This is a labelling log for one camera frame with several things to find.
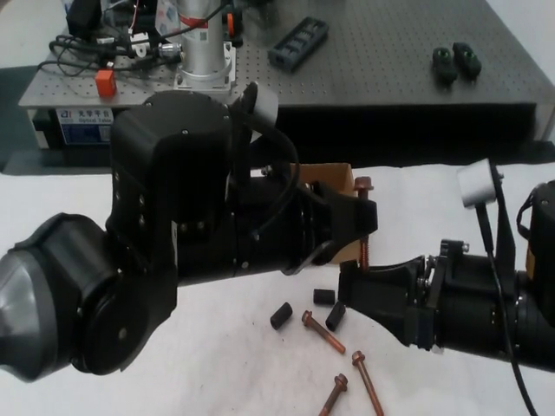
white cylinder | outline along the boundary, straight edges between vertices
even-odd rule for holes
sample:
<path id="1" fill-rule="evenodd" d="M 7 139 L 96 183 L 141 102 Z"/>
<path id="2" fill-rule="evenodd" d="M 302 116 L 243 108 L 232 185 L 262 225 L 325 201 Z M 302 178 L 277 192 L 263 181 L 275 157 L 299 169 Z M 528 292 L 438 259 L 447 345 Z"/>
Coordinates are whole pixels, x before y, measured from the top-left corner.
<path id="1" fill-rule="evenodd" d="M 208 17 L 220 6 L 220 0 L 178 0 L 181 28 L 185 29 Z M 197 81 L 210 80 L 226 69 L 224 31 L 221 12 L 208 23 L 181 36 L 185 53 L 183 70 Z"/>
<path id="2" fill-rule="evenodd" d="M 477 204 L 495 201 L 495 184 L 488 159 L 462 167 L 457 171 L 457 178 L 465 208 L 474 208 Z"/>

white table surface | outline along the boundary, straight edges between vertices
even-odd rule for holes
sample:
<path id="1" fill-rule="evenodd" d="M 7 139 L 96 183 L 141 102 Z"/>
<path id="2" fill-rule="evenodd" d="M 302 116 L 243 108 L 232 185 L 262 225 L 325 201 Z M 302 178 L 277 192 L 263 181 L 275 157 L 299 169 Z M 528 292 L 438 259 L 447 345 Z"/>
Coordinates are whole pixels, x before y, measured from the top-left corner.
<path id="1" fill-rule="evenodd" d="M 438 254 L 442 238 L 467 241 L 483 253 L 472 211 L 460 202 L 455 168 L 369 168 L 380 228 L 371 238 L 372 264 Z M 539 182 L 555 179 L 555 164 L 503 166 L 511 218 Z M 0 176 L 0 252 L 26 238 L 59 211 L 80 212 L 103 224 L 110 212 L 110 178 Z M 490 215 L 495 213 L 490 207 Z M 526 243 L 516 237 L 517 267 Z M 305 309 L 323 321 L 329 310 L 312 305 L 312 290 L 336 289 L 337 267 L 298 276 L 268 273 L 180 289 L 179 306 L 124 373 L 96 377 L 72 367 L 23 384 L 0 372 L 1 414 L 9 416 L 180 416 L 317 414 L 340 372 L 349 391 L 333 414 L 373 414 L 350 355 L 361 349 L 385 413 L 396 415 L 522 415 L 510 366 L 446 350 L 405 348 L 387 330 L 348 309 L 338 330 L 341 356 L 300 322 Z M 292 319 L 274 331 L 270 315 L 283 302 Z M 555 374 L 523 367 L 540 415 L 555 408 Z"/>

hex bolt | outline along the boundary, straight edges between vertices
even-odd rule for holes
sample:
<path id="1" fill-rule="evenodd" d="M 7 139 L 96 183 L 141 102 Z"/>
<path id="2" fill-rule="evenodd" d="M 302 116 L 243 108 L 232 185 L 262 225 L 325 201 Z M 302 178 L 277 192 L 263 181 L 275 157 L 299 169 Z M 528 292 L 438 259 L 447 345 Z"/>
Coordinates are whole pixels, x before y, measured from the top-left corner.
<path id="1" fill-rule="evenodd" d="M 372 406 L 374 407 L 375 414 L 377 416 L 383 416 L 383 409 L 380 401 L 378 400 L 378 396 L 375 393 L 374 385 L 372 384 L 372 380 L 368 375 L 368 371 L 366 370 L 366 366 L 364 365 L 364 359 L 366 357 L 360 351 L 356 351 L 353 353 L 353 366 L 358 368 L 358 371 L 361 374 L 362 381 L 364 382 L 364 386 L 368 391 L 370 396 L 370 401 L 372 402 Z"/>
<path id="2" fill-rule="evenodd" d="M 324 338 L 339 354 L 345 354 L 345 346 L 339 342 L 335 336 L 330 334 L 322 325 L 312 318 L 312 312 L 305 310 L 303 313 L 303 324 L 305 327 L 314 329 L 318 334 Z"/>
<path id="3" fill-rule="evenodd" d="M 334 380 L 336 385 L 333 387 L 330 396 L 326 400 L 326 404 L 323 405 L 323 409 L 320 411 L 320 416 L 328 416 L 331 413 L 331 409 L 336 404 L 339 394 L 347 391 L 347 383 L 349 382 L 347 377 L 343 374 L 339 374 Z"/>
<path id="4" fill-rule="evenodd" d="M 368 192 L 374 189 L 372 186 L 372 179 L 368 176 L 361 176 L 355 179 L 355 191 L 358 198 L 368 200 Z M 361 238 L 361 251 L 360 251 L 360 267 L 363 270 L 368 270 L 369 267 L 369 248 L 368 236 Z"/>

black connector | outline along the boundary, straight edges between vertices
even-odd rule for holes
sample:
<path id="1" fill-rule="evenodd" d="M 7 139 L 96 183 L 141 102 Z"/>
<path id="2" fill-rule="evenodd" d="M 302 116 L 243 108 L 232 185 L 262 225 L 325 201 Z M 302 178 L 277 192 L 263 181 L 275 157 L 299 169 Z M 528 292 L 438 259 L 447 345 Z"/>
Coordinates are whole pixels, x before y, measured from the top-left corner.
<path id="1" fill-rule="evenodd" d="M 482 62 L 467 43 L 453 44 L 454 61 L 460 70 L 470 79 L 475 79 L 482 70 Z"/>
<path id="2" fill-rule="evenodd" d="M 314 289 L 312 301 L 315 305 L 330 305 L 336 303 L 336 292 L 331 289 Z"/>
<path id="3" fill-rule="evenodd" d="M 291 318 L 291 315 L 293 315 L 293 309 L 291 308 L 291 305 L 286 302 L 276 311 L 274 315 L 271 316 L 271 327 L 276 330 L 280 329 L 282 325 L 286 323 L 289 318 Z"/>
<path id="4" fill-rule="evenodd" d="M 66 15 L 69 33 L 88 40 L 92 30 L 101 22 L 102 9 L 99 0 L 74 0 Z"/>
<path id="5" fill-rule="evenodd" d="M 343 319 L 344 315 L 345 305 L 343 305 L 341 302 L 336 303 L 336 306 L 334 306 L 331 310 L 328 319 L 326 319 L 326 327 L 328 327 L 330 331 L 335 331 L 339 326 L 339 323 Z"/>
<path id="6" fill-rule="evenodd" d="M 432 54 L 432 69 L 435 76 L 445 85 L 451 85 L 459 76 L 454 67 L 453 57 L 447 48 L 436 48 Z"/>

electronic device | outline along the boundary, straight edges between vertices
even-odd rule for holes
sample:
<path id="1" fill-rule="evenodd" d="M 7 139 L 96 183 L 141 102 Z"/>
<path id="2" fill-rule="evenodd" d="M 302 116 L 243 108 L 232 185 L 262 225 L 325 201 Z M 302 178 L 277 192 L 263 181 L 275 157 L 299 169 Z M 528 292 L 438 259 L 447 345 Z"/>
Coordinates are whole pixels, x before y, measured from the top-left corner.
<path id="1" fill-rule="evenodd" d="M 299 183 L 265 102 L 256 83 L 229 107 L 168 91 L 116 118 L 106 230 L 59 214 L 0 260 L 0 368 L 29 381 L 68 364 L 123 369 L 172 314 L 178 286 L 295 274 L 376 230 L 374 202 Z M 261 178 L 253 131 L 282 153 Z"/>

